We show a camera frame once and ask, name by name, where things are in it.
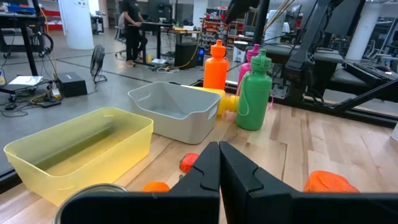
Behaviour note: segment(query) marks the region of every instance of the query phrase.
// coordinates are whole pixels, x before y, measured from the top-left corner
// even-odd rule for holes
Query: concrete floor
[[[92,50],[71,50],[67,47],[65,37],[61,32],[51,33],[55,42],[55,55],[57,72],[75,72],[86,80],[88,92],[94,91],[94,84],[91,79],[90,66]],[[123,58],[116,58],[114,53],[123,50],[125,46],[114,40],[114,30],[107,30],[105,35],[95,35],[94,43],[101,44],[105,47],[106,56],[103,65],[103,75],[106,75],[108,82],[98,85],[98,92],[87,96],[80,96],[74,98],[65,98],[60,106],[52,108],[33,108],[26,110],[27,116],[16,118],[7,118],[0,114],[0,149],[16,139],[24,136],[34,134],[37,131],[49,128],[56,124],[60,124],[69,119],[86,114],[95,109],[104,106],[115,106],[124,110],[130,110],[130,99],[127,92],[144,86],[150,82],[177,82],[183,85],[189,85],[200,78],[203,78],[203,67],[191,68],[182,70],[177,73],[157,73],[152,72],[149,68],[137,65],[135,68],[125,66],[125,54]],[[155,56],[156,37],[147,35],[149,42],[147,44],[148,54]],[[173,37],[170,39],[167,35],[162,35],[162,51],[167,52],[174,50]],[[11,43],[10,37],[6,39],[7,43]],[[22,44],[21,38],[16,38],[15,44]],[[48,58],[41,59],[35,55],[36,66],[39,74],[47,76],[45,69],[50,75],[53,74],[52,65]],[[0,58],[0,65],[4,63],[4,59]],[[25,53],[12,53],[7,60],[3,70],[6,74],[7,80],[13,80],[16,75],[30,75],[29,64]],[[228,73],[228,80],[238,80],[239,69],[235,68]],[[9,95],[0,93],[0,105],[7,103]],[[351,95],[346,93],[338,93],[327,90],[325,99],[334,101],[343,101]],[[380,107],[386,111],[398,111],[395,103],[373,100],[366,103],[367,107],[379,109]],[[6,113],[10,116],[23,115],[23,113]],[[8,163],[3,151],[0,152],[0,174],[6,170],[12,169]]]

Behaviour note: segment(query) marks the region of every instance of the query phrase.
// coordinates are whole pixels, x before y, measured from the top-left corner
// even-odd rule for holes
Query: plastic bin
[[[60,206],[89,185],[112,183],[144,158],[153,120],[101,108],[8,144],[4,152],[28,189]]]
[[[188,144],[201,143],[214,128],[220,95],[155,82],[131,90],[133,112],[154,120],[154,132]]]

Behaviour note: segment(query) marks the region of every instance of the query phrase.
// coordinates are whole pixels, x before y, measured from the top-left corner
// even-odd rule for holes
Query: black box
[[[196,49],[197,49],[196,42],[176,44],[174,66],[178,67],[187,64],[193,55],[192,61],[188,65],[181,67],[179,69],[183,70],[188,68],[195,68],[198,60],[198,53],[196,52]]]
[[[58,73],[58,88],[63,97],[87,95],[86,81],[75,72]]]

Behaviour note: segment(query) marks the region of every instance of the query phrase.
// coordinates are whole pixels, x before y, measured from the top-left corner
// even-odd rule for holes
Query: bottle cap
[[[253,56],[257,56],[260,52],[260,45],[259,44],[254,44],[254,48],[251,50],[248,50],[248,54],[246,55],[246,58],[248,60],[248,62],[251,61],[251,58]]]
[[[226,47],[223,46],[223,41],[217,40],[215,45],[211,46],[210,54],[212,56],[224,57],[226,52]]]
[[[261,49],[258,56],[251,59],[251,69],[259,72],[268,72],[272,60],[266,56],[267,50]]]

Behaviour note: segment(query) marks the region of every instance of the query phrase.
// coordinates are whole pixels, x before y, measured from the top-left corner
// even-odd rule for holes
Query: orange water bottle
[[[224,90],[229,62],[224,59],[226,47],[221,40],[211,46],[211,58],[206,60],[203,87]]]

